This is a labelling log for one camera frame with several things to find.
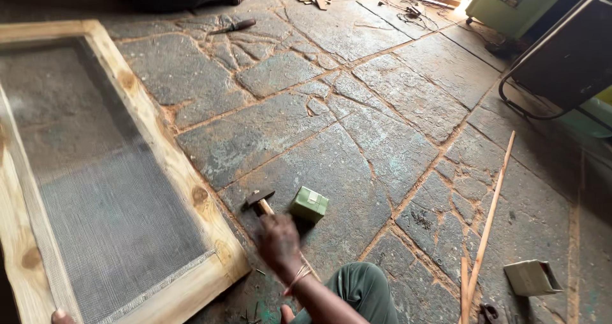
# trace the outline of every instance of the bracelet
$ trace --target bracelet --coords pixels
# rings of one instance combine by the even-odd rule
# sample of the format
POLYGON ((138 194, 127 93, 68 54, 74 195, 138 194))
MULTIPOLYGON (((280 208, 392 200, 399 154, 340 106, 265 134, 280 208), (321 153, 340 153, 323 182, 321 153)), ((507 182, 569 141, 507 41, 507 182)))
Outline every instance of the bracelet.
POLYGON ((310 274, 311 272, 312 271, 310 270, 310 268, 307 265, 302 265, 300 270, 297 271, 297 274, 295 274, 295 277, 293 278, 293 281, 291 281, 291 283, 287 286, 287 289, 285 289, 285 291, 283 292, 283 296, 284 297, 291 296, 291 291, 293 290, 293 287, 295 286, 295 284, 298 281, 300 281, 301 279, 303 279, 304 276, 310 274))

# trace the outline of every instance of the knee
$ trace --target knee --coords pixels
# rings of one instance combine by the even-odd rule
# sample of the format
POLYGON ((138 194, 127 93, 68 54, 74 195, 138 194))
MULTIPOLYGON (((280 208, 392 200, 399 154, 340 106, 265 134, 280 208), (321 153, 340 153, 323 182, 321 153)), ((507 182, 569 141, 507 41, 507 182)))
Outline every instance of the knee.
POLYGON ((351 274, 359 275, 364 279, 371 280, 372 282, 387 282, 387 276, 385 276, 382 269, 377 265, 370 262, 353 262, 346 264, 348 271, 351 274))

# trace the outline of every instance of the wooden stick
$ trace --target wooden stick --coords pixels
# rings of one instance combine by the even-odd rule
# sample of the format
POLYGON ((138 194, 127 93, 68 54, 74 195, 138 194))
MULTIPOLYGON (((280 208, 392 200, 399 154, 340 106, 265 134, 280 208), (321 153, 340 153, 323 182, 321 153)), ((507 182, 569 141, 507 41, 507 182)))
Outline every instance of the wooden stick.
POLYGON ((468 259, 461 258, 461 321, 469 323, 470 310, 468 309, 468 259))
MULTIPOLYGON (((261 200, 257 201, 257 203, 259 204, 259 206, 261 207, 261 210, 268 215, 274 215, 274 211, 272 210, 272 207, 270 207, 269 204, 267 204, 267 201, 262 198, 261 200)), ((319 277, 319 275, 317 275, 317 272, 315 271, 315 269, 310 265, 310 263, 308 262, 308 260, 306 259, 306 257, 304 257, 302 251, 300 251, 300 258, 302 258, 302 262, 309 267, 310 272, 312 273, 312 276, 315 277, 315 279, 317 279, 317 281, 323 283, 321 281, 321 278, 319 277)))
POLYGON ((508 143, 508 148, 506 148, 506 155, 504 156, 504 164, 503 166, 501 166, 501 170, 499 171, 498 183, 495 186, 495 193, 493 195, 493 201, 491 201, 491 208, 489 209, 489 214, 486 217, 485 230, 482 232, 482 238, 480 239, 478 254, 476 255, 476 262, 474 262, 474 268, 472 268, 470 284, 468 285, 468 304, 466 306, 468 309, 467 312, 470 311, 470 308, 472 306, 472 299, 474 297, 474 291, 476 290, 476 282, 478 281, 478 272, 480 271, 480 266, 482 265, 482 259, 483 257, 485 257, 486 241, 489 239, 489 232, 491 232, 491 225, 493 224, 493 215, 495 214, 495 209, 497 208, 499 192, 501 191, 501 184, 504 181, 504 175, 506 174, 506 167, 508 166, 508 160, 510 159, 510 151, 512 150, 512 144, 514 143, 515 135, 516 132, 512 131, 512 135, 510 136, 510 142, 508 143))

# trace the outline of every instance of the green pants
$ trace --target green pants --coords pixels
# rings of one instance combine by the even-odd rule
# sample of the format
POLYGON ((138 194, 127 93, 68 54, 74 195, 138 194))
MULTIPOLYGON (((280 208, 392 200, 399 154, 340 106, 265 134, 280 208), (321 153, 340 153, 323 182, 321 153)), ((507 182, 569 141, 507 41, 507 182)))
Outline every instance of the green pants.
MULTIPOLYGON (((397 312, 382 270, 368 262, 343 265, 325 283, 338 297, 346 301, 371 324, 397 324, 397 312)), ((310 324, 312 319, 305 309, 291 324, 310 324)))

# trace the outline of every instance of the hammer head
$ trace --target hammer head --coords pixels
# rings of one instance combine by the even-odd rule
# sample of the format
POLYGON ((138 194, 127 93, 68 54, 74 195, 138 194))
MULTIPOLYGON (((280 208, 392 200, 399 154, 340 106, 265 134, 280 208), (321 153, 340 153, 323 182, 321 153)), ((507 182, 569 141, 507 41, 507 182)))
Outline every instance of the hammer head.
POLYGON ((274 190, 255 191, 253 195, 250 195, 249 197, 247 197, 247 205, 252 206, 255 203, 257 203, 257 201, 274 195, 274 192, 275 192, 274 190))

